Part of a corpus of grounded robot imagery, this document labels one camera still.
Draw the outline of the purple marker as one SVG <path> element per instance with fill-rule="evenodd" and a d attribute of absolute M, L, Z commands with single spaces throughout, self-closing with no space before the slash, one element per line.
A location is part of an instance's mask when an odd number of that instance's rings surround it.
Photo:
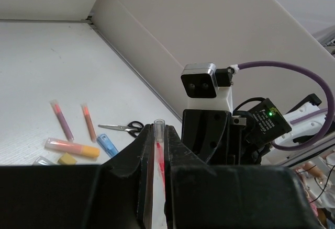
<path fill-rule="evenodd" d="M 61 128 L 62 128 L 62 130 L 65 134 L 66 139 L 70 142 L 73 142 L 74 136 L 73 136 L 73 134 L 70 130 L 70 127 L 69 127 L 69 125 L 68 125 L 68 123 L 67 123 L 67 121 L 66 121 L 66 119 L 63 115 L 63 112 L 62 112 L 58 102 L 56 100 L 52 100 L 50 102 L 50 104 L 51 104 L 51 107 L 52 107 L 59 123 L 60 123 L 60 126 L 61 126 Z"/>

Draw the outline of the brown orange marker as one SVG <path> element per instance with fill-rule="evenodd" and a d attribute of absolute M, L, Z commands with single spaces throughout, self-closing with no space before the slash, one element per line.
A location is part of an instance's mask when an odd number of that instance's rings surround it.
<path fill-rule="evenodd" d="M 90 115 L 90 112 L 88 110 L 88 106 L 86 104 L 81 104 L 81 108 L 82 108 L 82 112 L 83 112 L 83 115 L 84 115 L 84 118 L 85 118 L 85 121 L 86 121 L 86 125 L 87 125 L 87 128 L 88 128 L 88 132 L 89 132 L 91 141 L 93 143 L 95 143 L 96 142 L 96 132 L 95 132 L 95 129 L 94 129 L 94 126 L 93 126 L 93 122 L 91 120 L 91 115 Z"/>

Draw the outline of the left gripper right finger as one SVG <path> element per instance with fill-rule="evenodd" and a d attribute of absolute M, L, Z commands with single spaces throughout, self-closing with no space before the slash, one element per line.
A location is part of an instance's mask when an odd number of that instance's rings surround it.
<path fill-rule="evenodd" d="M 167 227 L 200 228 L 205 224 L 201 212 L 209 204 L 205 177 L 215 172 L 182 143 L 171 125 L 165 127 L 164 167 Z"/>

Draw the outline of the red pen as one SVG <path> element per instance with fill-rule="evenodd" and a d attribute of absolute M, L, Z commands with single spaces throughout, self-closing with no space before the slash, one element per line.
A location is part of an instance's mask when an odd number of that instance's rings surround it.
<path fill-rule="evenodd" d="M 167 228 L 164 214 L 165 205 L 165 175 L 164 175 L 164 129 L 165 121 L 154 121 L 154 192 L 153 192 L 153 228 Z"/>

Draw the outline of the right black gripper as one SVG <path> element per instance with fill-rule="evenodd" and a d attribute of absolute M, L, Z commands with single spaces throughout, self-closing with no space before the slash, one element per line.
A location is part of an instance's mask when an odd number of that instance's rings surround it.
<path fill-rule="evenodd" d="M 247 111 L 183 111 L 182 142 L 208 165 L 240 165 L 250 131 Z"/>

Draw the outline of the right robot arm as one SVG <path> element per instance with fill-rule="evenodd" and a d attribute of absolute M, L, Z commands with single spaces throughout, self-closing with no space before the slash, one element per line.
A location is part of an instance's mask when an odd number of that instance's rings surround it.
<path fill-rule="evenodd" d="M 277 146 L 300 146 L 319 132 L 327 117 L 321 103 L 309 94 L 286 114 L 263 97 L 244 101 L 232 113 L 186 109 L 182 142 L 209 165 L 278 164 L 296 152 Z"/>

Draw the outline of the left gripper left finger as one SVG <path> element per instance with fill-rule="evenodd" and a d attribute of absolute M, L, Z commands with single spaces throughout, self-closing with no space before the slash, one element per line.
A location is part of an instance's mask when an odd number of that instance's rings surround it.
<path fill-rule="evenodd" d="M 103 164 L 101 228 L 151 228 L 154 177 L 153 126 Z"/>

